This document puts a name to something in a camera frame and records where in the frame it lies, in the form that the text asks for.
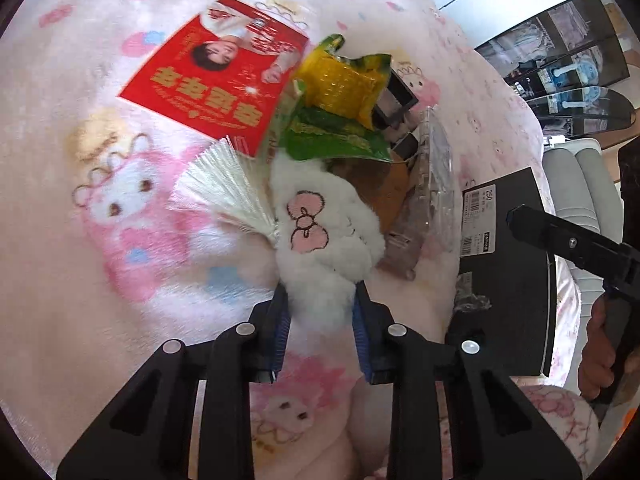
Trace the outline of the person's right hand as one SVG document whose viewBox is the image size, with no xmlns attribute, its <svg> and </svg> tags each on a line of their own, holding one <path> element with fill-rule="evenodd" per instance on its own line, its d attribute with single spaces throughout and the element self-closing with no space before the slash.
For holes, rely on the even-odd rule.
<svg viewBox="0 0 640 480">
<path fill-rule="evenodd" d="M 582 362 L 578 367 L 578 388 L 582 396 L 594 400 L 600 392 L 614 382 L 612 367 L 615 350 L 604 332 L 606 296 L 599 297 L 592 306 L 587 323 L 587 342 L 582 349 Z"/>
</svg>

